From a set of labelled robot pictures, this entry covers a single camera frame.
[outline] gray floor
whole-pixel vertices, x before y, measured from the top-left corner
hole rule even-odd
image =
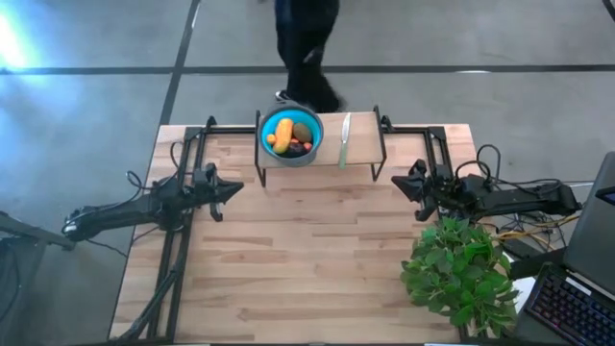
[[[0,0],[0,67],[172,66],[190,0]],[[615,63],[600,0],[342,0],[326,64]],[[204,0],[186,65],[280,65],[272,1]],[[172,124],[252,123],[285,76],[183,76]],[[615,73],[332,74],[350,110],[396,123],[470,123],[510,180],[592,180],[615,148]],[[169,75],[0,76],[0,210],[57,232],[144,176]],[[587,189],[578,191],[579,199]],[[96,239],[128,247],[130,230]],[[50,248],[23,345],[104,340],[124,260]]]

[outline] green plant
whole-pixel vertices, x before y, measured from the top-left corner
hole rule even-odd
[[[401,280],[416,306],[449,316],[455,326],[474,320],[475,334],[502,328],[516,316],[508,258],[481,225],[444,218],[427,227],[412,246],[412,261],[403,261]]]

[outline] keyboard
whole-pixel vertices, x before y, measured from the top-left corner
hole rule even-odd
[[[559,268],[543,268],[526,311],[576,345],[615,346],[615,303]]]

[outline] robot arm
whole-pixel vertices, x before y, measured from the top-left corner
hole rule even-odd
[[[418,221],[426,221],[440,207],[477,220],[527,211],[567,216],[581,209],[572,189],[562,183],[493,190],[483,177],[471,174],[457,178],[445,168],[436,165],[428,176],[426,163],[418,160],[407,176],[391,178],[410,201],[421,203],[423,208],[415,215]]]
[[[180,186],[177,178],[156,182],[150,193],[113,205],[82,207],[67,217],[62,233],[72,241],[90,239],[104,230],[145,223],[156,223],[164,231],[177,231],[184,226],[187,210],[210,205],[215,221],[222,221],[220,204],[225,204],[243,183],[227,182],[217,176],[215,164],[196,170],[194,186]]]

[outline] bowl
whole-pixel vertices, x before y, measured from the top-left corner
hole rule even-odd
[[[272,146],[267,143],[267,136],[276,133],[278,123],[284,118],[291,119],[293,124],[303,123],[311,131],[312,147],[305,155],[298,158],[283,158],[276,154]],[[296,102],[282,101],[277,103],[260,121],[260,126],[258,127],[258,142],[267,155],[275,158],[282,165],[287,167],[302,167],[312,163],[314,159],[316,159],[318,148],[323,139],[323,130],[323,123],[315,112]]]

